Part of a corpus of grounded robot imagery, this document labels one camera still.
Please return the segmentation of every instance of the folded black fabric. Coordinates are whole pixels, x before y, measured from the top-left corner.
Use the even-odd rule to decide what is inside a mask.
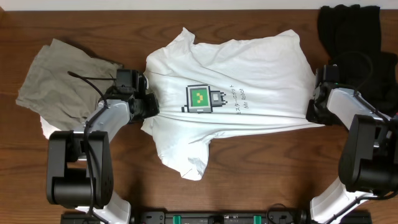
[[[397,55],[381,52],[380,8],[323,6],[318,35],[337,64],[341,83],[360,87],[363,98],[379,111],[393,116],[398,111]]]

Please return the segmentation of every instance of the robot graphic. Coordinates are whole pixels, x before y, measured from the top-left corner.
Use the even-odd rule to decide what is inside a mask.
[[[213,107],[227,104],[225,94],[220,91],[211,91],[209,85],[189,85],[185,88],[187,104],[181,107],[181,112],[211,113]]]

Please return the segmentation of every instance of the white t-shirt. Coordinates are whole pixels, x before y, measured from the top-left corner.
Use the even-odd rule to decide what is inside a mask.
[[[160,113],[142,130],[183,178],[201,179],[213,138],[320,126],[305,119],[315,77],[294,31],[220,45],[194,38],[183,28],[148,56],[145,71]]]

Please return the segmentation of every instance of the white wall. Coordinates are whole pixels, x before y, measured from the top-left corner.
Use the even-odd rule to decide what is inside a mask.
[[[398,9],[398,0],[0,0],[5,11],[319,9],[338,4]]]

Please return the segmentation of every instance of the gray cloth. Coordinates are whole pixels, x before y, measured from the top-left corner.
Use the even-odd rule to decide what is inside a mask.
[[[94,112],[100,95],[68,71],[84,77],[116,78],[118,64],[91,58],[84,51],[53,39],[35,57],[19,90],[17,105],[37,112],[49,124],[71,130]],[[113,81],[90,80],[103,93]]]

